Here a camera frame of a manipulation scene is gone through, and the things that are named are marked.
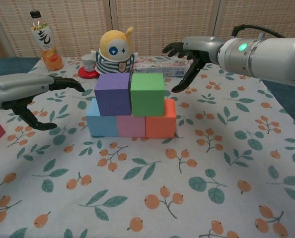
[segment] toy eye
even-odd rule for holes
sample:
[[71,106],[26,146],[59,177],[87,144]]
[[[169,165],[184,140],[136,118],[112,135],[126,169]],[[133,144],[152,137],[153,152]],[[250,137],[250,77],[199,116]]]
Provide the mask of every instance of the toy eye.
[[109,53],[115,56],[118,53],[118,49],[115,46],[109,48]]

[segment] plush doll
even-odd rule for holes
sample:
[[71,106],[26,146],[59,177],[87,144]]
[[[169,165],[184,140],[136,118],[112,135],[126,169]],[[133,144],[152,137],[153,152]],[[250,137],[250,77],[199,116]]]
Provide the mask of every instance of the plush doll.
[[132,53],[130,34],[133,26],[126,33],[111,30],[100,39],[99,51],[91,51],[92,59],[96,61],[95,70],[100,73],[130,72],[138,53]]

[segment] blue cube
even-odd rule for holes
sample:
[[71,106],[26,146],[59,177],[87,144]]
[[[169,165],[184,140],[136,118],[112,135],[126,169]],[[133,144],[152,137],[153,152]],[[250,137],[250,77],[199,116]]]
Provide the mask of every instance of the blue cube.
[[86,119],[91,136],[118,136],[116,117],[101,116],[96,98],[91,100]]

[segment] plastic bottle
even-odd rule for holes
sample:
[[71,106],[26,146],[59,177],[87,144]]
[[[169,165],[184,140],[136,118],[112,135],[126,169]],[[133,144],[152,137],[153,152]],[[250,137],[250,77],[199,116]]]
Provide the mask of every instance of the plastic bottle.
[[63,60],[56,48],[52,29],[47,22],[43,22],[39,11],[31,11],[30,15],[33,18],[31,31],[42,51],[47,69],[50,71],[61,69],[64,66]]

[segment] green cube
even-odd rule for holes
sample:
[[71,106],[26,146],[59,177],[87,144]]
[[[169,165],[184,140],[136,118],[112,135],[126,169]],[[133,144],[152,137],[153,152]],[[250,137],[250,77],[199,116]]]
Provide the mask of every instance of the green cube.
[[165,87],[162,73],[134,73],[130,91],[133,116],[164,115]]

